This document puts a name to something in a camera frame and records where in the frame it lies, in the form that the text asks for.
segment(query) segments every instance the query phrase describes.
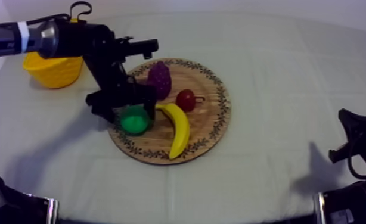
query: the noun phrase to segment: yellow bowl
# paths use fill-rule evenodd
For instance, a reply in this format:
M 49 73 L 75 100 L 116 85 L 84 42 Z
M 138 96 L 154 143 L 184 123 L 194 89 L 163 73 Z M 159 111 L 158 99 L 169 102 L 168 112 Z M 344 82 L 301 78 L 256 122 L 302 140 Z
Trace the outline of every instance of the yellow bowl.
M 82 64 L 82 57 L 43 59 L 38 53 L 31 52 L 24 59 L 23 68 L 41 85 L 62 88 L 78 79 Z

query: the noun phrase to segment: table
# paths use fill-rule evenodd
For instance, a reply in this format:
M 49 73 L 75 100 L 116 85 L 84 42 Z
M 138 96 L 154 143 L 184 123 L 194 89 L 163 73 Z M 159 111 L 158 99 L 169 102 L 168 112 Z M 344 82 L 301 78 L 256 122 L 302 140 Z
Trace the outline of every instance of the table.
M 60 201 L 63 218 L 102 223 L 244 223 L 312 211 L 311 197 L 355 181 L 328 150 L 345 143 L 337 112 L 366 115 L 366 32 L 258 14 L 149 14 L 94 21 L 116 36 L 158 38 L 154 58 L 194 60 L 229 90 L 229 128 L 206 155 L 179 166 L 119 151 L 85 96 L 40 87 L 24 55 L 0 71 L 0 176 Z M 142 63 L 128 58 L 127 70 Z M 356 158 L 355 168 L 366 173 Z

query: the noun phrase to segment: banana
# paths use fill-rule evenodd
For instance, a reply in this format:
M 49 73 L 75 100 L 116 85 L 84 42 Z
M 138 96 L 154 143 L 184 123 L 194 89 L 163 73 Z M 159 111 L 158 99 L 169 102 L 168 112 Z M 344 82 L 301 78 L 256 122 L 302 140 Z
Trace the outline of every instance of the banana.
M 172 148 L 169 152 L 169 159 L 173 160 L 179 156 L 187 146 L 188 137 L 190 136 L 190 125 L 186 114 L 176 104 L 157 104 L 156 110 L 162 110 L 175 126 L 175 138 Z

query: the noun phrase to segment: wooden plate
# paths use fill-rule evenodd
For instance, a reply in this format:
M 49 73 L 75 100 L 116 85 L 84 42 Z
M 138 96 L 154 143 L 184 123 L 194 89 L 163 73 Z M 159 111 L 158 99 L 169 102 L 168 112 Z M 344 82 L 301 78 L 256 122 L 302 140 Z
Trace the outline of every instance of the wooden plate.
M 134 68 L 129 74 L 135 76 L 137 82 L 145 83 L 149 69 L 158 61 L 163 61 L 169 67 L 172 76 L 172 91 L 159 104 L 175 102 L 177 94 L 183 89 L 191 89 L 196 96 L 206 99 L 187 113 L 190 138 L 184 152 L 178 158 L 169 160 L 174 129 L 172 122 L 161 111 L 156 111 L 153 128 L 142 136 L 127 136 L 118 125 L 110 127 L 108 131 L 120 150 L 136 160 L 156 165 L 185 163 L 209 151 L 225 133 L 231 114 L 229 94 L 211 70 L 185 59 L 152 60 Z

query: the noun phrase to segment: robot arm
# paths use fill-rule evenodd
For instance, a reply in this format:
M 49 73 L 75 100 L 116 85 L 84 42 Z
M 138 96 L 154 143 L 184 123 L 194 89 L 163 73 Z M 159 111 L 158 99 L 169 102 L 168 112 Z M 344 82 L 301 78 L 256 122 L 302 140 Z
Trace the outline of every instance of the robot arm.
M 122 63 L 131 55 L 151 58 L 152 52 L 158 50 L 158 41 L 130 43 L 129 37 L 116 39 L 105 25 L 69 20 L 67 15 L 59 14 L 35 21 L 0 24 L 0 56 L 25 52 L 37 52 L 42 58 L 83 56 L 100 87 L 86 98 L 93 114 L 113 123 L 114 108 L 144 104 L 144 109 L 154 119 L 155 88 L 137 84 L 134 77 L 131 79 L 126 74 Z M 35 23 L 41 24 L 28 28 Z

